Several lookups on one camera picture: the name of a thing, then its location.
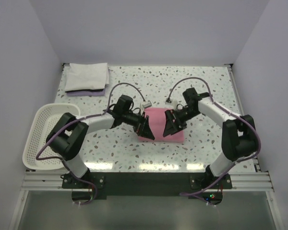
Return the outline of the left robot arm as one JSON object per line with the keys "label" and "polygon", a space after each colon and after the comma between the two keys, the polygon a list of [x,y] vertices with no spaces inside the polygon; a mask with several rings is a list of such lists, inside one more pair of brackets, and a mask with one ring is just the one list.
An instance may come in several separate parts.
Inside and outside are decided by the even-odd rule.
{"label": "left robot arm", "polygon": [[155,140],[149,126],[149,116],[144,111],[152,106],[151,102],[144,101],[140,104],[138,113],[132,110],[133,105],[131,97],[122,95],[100,115],[76,117],[71,113],[64,113],[49,133],[47,144],[52,151],[61,156],[64,167],[71,175],[88,181],[90,170],[79,155],[87,134],[127,124],[133,127],[137,136]]}

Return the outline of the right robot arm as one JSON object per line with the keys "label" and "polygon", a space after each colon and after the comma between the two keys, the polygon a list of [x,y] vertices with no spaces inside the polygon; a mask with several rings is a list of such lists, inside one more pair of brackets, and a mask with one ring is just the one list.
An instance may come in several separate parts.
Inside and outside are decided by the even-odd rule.
{"label": "right robot arm", "polygon": [[205,170],[205,180],[223,177],[235,165],[260,150],[260,140],[250,115],[231,113],[213,102],[209,93],[197,93],[194,88],[183,92],[186,105],[182,109],[165,111],[163,136],[174,135],[187,127],[187,121],[202,114],[212,119],[222,129],[221,153]]}

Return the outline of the pink t shirt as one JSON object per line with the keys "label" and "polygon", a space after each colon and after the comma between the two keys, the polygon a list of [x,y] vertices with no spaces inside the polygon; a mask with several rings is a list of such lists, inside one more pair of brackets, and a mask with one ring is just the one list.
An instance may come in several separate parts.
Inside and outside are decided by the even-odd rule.
{"label": "pink t shirt", "polygon": [[155,137],[154,140],[138,137],[139,141],[157,141],[157,142],[170,142],[170,143],[183,143],[184,142],[184,132],[180,131],[174,135],[169,135],[163,137],[163,132],[166,124],[165,111],[167,108],[157,108],[149,107],[146,108],[145,115],[149,116],[149,126],[152,130],[152,133]]}

